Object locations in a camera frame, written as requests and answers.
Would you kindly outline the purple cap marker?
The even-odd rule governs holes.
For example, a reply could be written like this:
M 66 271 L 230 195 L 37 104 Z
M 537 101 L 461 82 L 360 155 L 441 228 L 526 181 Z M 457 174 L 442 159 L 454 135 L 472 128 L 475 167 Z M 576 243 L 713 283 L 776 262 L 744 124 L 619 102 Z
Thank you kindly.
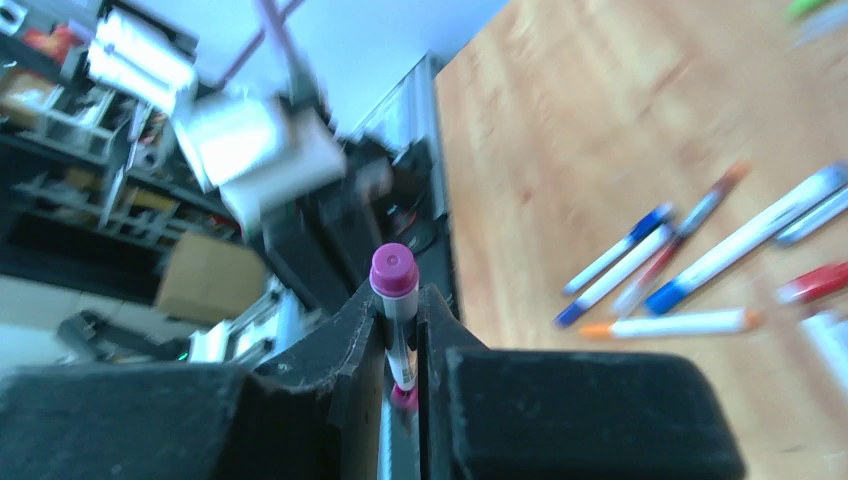
M 414 412 L 418 408 L 416 336 L 420 271 L 412 251 L 399 243 L 378 247 L 372 256 L 369 283 L 393 378 L 389 400 L 402 411 Z

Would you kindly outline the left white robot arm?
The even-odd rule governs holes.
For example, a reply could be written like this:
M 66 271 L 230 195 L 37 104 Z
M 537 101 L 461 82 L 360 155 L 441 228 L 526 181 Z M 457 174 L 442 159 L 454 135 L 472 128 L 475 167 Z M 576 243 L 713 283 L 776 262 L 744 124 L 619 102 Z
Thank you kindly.
M 184 100 L 171 124 L 199 183 L 267 269 L 307 309 L 341 309 L 381 242 L 370 208 L 393 186 L 390 160 L 346 153 L 315 108 L 281 97 Z

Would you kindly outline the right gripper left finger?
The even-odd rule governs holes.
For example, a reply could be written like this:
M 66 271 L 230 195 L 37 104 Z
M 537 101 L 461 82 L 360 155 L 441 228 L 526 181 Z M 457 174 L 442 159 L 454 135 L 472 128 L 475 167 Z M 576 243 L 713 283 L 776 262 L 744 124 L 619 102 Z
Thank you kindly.
M 335 315 L 263 365 L 256 452 L 268 478 L 375 478 L 384 363 L 374 293 L 362 284 Z

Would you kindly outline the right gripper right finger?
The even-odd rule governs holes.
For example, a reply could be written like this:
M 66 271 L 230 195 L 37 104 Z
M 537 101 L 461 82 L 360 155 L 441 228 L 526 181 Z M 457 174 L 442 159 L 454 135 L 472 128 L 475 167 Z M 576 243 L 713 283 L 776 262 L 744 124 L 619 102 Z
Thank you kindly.
M 462 479 L 453 452 L 446 351 L 486 346 L 453 315 L 434 285 L 419 290 L 417 342 L 420 474 L 423 479 Z

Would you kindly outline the purple tip white marker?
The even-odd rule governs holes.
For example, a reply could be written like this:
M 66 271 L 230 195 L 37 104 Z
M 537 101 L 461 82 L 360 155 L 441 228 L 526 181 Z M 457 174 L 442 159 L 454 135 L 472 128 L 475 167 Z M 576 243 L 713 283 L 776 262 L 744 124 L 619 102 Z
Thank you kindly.
M 660 225 L 638 245 L 624 255 L 614 266 L 580 294 L 555 319 L 557 326 L 567 327 L 603 299 L 627 277 L 633 274 L 672 237 L 674 230 L 668 224 Z

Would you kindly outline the orange red cap marker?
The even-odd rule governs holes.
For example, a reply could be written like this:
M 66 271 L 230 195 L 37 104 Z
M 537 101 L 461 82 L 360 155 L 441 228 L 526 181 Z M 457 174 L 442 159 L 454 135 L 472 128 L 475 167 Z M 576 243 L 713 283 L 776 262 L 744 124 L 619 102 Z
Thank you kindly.
M 676 227 L 671 238 L 637 273 L 632 282 L 612 303 L 611 313 L 617 317 L 629 315 L 656 285 L 661 273 L 669 265 L 684 243 L 700 228 L 727 195 L 750 171 L 744 162 L 731 165 L 711 186 L 684 220 Z

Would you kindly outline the green marker cap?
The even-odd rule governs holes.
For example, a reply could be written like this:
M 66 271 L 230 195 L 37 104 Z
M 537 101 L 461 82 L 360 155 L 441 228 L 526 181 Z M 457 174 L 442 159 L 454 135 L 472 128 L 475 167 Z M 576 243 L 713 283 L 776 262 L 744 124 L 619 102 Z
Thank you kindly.
M 830 0 L 792 0 L 785 9 L 785 15 L 792 20 L 802 18 L 820 9 Z

